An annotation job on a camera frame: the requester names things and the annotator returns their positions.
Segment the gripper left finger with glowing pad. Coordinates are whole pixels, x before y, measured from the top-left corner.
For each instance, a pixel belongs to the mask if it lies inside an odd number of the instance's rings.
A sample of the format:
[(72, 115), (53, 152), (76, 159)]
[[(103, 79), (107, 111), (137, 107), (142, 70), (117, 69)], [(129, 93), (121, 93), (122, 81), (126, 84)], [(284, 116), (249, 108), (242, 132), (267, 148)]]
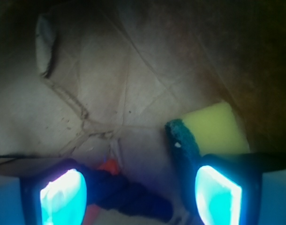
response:
[(86, 202), (73, 159), (0, 160), (0, 225), (80, 225)]

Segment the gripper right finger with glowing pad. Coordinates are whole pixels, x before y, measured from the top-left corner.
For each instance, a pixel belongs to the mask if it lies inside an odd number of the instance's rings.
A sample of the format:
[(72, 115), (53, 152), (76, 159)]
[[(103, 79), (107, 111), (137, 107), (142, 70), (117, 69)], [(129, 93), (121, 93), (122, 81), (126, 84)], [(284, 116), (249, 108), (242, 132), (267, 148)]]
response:
[(286, 225), (286, 154), (193, 156), (186, 202), (205, 225)]

